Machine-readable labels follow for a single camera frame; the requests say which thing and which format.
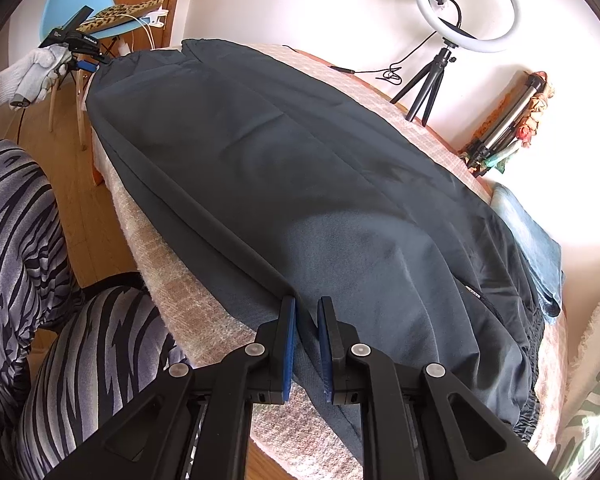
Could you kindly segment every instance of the leopard print cushion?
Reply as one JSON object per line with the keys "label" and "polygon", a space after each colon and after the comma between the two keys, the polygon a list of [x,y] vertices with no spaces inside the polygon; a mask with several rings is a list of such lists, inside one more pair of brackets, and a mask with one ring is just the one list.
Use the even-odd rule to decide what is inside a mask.
{"label": "leopard print cushion", "polygon": [[139,18],[140,16],[144,16],[146,13],[157,9],[161,4],[162,0],[149,0],[148,2],[144,2],[142,4],[118,4],[110,6],[106,9],[102,9],[92,18],[85,20],[82,25],[78,27],[78,30],[84,32],[85,34],[91,34],[92,32],[98,32],[99,30],[104,30],[105,28],[115,27],[116,25],[120,25],[121,23],[126,23],[132,20],[132,18],[124,16],[124,14]]}

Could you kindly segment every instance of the person's leg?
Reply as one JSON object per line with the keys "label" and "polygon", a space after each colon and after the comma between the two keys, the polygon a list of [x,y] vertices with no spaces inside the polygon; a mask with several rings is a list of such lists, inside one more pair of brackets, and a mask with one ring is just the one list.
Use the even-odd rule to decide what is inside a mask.
{"label": "person's leg", "polygon": [[0,140],[0,447],[8,460],[30,390],[34,332],[58,327],[81,297],[49,181],[24,150]]}
{"label": "person's leg", "polygon": [[41,479],[149,384],[188,362],[149,295],[104,290],[62,329],[40,368],[15,438],[16,468]]}

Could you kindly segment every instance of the metal screw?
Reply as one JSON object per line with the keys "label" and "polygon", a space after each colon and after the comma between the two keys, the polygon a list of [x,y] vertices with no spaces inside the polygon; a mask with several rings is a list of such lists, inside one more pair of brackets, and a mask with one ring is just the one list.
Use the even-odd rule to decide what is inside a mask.
{"label": "metal screw", "polygon": [[260,343],[250,343],[244,347],[244,351],[246,352],[247,355],[253,355],[253,356],[262,355],[262,354],[264,354],[264,346],[261,345]]}
{"label": "metal screw", "polygon": [[358,357],[366,357],[371,354],[371,348],[364,343],[356,343],[351,347],[351,353]]}
{"label": "metal screw", "polygon": [[189,373],[189,367],[184,363],[176,363],[169,367],[171,377],[184,377]]}
{"label": "metal screw", "polygon": [[443,367],[443,365],[440,363],[431,363],[430,365],[427,365],[425,370],[427,371],[428,375],[436,378],[443,377],[446,373],[445,367]]}

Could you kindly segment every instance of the tripod leg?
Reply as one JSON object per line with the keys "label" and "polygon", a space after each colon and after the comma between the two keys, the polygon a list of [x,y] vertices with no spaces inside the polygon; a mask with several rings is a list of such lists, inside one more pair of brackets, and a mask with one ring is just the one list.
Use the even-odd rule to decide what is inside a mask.
{"label": "tripod leg", "polygon": [[411,90],[414,86],[416,86],[418,84],[418,81],[420,81],[420,79],[422,79],[424,76],[427,75],[427,73],[429,72],[429,70],[431,70],[431,65],[433,65],[433,61],[431,61],[430,63],[427,63],[422,70],[420,70],[414,77],[413,79],[411,79],[411,81],[409,81],[403,88],[402,90],[400,90],[393,99],[391,99],[389,102],[392,105],[395,105],[400,99],[402,99],[406,93]]}
{"label": "tripod leg", "polygon": [[431,87],[431,94],[429,94],[429,100],[427,101],[427,107],[424,109],[424,114],[422,115],[422,126],[427,126],[427,121],[429,121],[429,115],[431,114],[431,109],[433,108],[433,103],[436,100],[438,95],[438,90],[440,90],[440,85],[442,84],[442,78],[445,76],[444,70],[440,72],[440,75],[436,79],[435,83]]}
{"label": "tripod leg", "polygon": [[415,101],[413,102],[413,106],[411,106],[411,108],[409,108],[409,113],[407,114],[407,117],[406,117],[406,119],[409,122],[413,121],[413,118],[418,113],[418,110],[420,110],[420,107],[422,106],[424,99],[427,98],[427,95],[429,94],[430,90],[432,89],[434,83],[437,81],[437,79],[440,77],[440,74],[442,74],[443,71],[444,71],[444,69],[440,65],[432,64],[431,70],[429,71],[429,75],[427,75],[427,78],[424,80],[424,84],[422,85],[422,88],[420,89],[418,96],[416,97]]}

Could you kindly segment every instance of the white glove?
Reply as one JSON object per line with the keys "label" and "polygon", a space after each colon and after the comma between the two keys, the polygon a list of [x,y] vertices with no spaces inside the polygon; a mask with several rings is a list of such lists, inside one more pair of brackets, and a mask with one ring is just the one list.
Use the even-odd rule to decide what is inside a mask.
{"label": "white glove", "polygon": [[25,57],[0,72],[0,106],[13,100],[22,79],[32,68],[34,69],[32,74],[37,74],[36,85],[40,83],[40,92],[33,102],[42,101],[49,88],[56,82],[58,74],[66,70],[64,66],[60,66],[59,70],[55,70],[55,68],[60,62],[66,62],[70,57],[71,54],[64,46],[51,45],[45,48],[34,48]]}

